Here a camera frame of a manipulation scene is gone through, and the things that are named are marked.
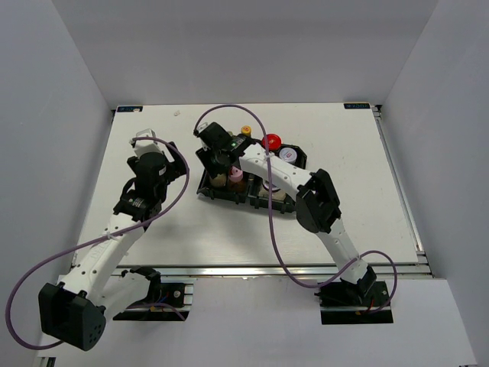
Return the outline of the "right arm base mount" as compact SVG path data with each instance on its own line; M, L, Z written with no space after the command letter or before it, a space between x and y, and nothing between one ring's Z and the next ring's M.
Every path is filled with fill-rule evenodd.
M390 295L385 281L376 281L364 298L349 294L340 282L322 287L314 295L319 299L322 325L393 323Z

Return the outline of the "small jar silver lid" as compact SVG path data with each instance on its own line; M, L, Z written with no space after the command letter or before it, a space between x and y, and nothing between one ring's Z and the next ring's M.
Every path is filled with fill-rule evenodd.
M294 165L298 158L298 153L294 148L285 147L281 148L279 151L279 158L288 164Z

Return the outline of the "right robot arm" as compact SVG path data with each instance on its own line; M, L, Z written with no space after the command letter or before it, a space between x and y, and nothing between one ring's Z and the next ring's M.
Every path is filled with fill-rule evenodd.
M202 124L193 134L202 143L196 155L210 176L237 166L293 199L297 222L320 239L341 272L346 298L356 305L371 298L376 274L345 229L340 200L328 172L287 163L268 149L266 138L258 141L244 134L230 135L216 122Z

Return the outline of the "pink cap spice shaker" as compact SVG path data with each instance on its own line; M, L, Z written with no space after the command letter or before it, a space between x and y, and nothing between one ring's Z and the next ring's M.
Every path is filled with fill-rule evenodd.
M245 191L247 182L241 169L232 166L228 174L228 189L232 192L242 193Z

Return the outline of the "clear glass jar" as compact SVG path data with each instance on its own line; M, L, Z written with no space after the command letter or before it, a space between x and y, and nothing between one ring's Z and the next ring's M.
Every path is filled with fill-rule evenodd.
M271 197L273 202L283 202L287 197L287 193L275 186L272 186L272 191L270 191L269 183L267 181L263 181L259 191L259 196L265 200L268 200L268 198Z

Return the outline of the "yellow cap spice shaker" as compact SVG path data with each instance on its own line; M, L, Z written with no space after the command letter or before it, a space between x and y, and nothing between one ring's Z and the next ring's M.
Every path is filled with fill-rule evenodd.
M226 187L227 180L227 174L217 174L215 177L209 178L209 183L214 188L222 189L223 187Z

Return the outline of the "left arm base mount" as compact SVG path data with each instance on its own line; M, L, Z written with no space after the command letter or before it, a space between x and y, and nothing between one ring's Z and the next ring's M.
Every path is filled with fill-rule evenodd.
M154 268L125 269L119 277L142 276L148 283L143 298L132 301L128 308L116 314L114 321L183 322L189 316L193 302L191 281L168 280Z

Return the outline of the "dark sauce jar red lid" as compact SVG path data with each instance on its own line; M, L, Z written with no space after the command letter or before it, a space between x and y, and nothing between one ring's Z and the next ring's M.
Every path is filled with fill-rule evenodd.
M262 138L261 145L263 148L266 148L266 145L268 145L269 151L279 151L282 146L282 139L279 135L270 133Z

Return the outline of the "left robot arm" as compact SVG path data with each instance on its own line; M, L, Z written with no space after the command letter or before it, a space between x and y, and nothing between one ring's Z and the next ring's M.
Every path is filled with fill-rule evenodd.
M131 144L134 156L127 163L134 177L123 188L102 242L92 245L58 284L45 284L38 294L42 331L83 351L96 345L114 316L133 304L155 304L161 296L160 273L153 268L137 266L109 279L161 212L169 184L186 177L188 167L173 142L171 158L154 141Z

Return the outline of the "red sauce bottle yellow cap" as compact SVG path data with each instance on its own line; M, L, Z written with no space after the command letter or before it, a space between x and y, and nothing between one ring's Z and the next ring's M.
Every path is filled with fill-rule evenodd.
M241 133L250 138L252 134L252 129L249 125L244 125L241 127Z

